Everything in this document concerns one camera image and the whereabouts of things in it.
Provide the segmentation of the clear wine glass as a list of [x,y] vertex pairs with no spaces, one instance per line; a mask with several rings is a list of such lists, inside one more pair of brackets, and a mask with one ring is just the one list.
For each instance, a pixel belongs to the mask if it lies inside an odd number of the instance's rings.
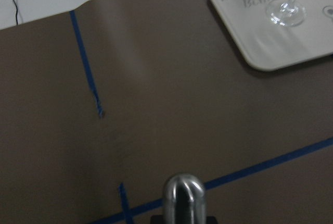
[[265,14],[273,24],[294,27],[305,20],[306,9],[297,0],[273,0],[267,5]]

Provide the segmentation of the steel muddler black tip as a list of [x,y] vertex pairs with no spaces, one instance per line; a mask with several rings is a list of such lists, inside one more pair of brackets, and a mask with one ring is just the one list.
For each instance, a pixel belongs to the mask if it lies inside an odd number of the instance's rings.
[[170,177],[163,187],[164,223],[206,223],[206,190],[203,183],[189,173]]

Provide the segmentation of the cream bear tray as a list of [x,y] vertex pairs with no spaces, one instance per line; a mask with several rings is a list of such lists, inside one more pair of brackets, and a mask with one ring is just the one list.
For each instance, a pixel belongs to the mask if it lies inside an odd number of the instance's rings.
[[246,62],[273,71],[332,54],[332,0],[298,0],[306,18],[298,26],[270,22],[272,0],[211,0]]

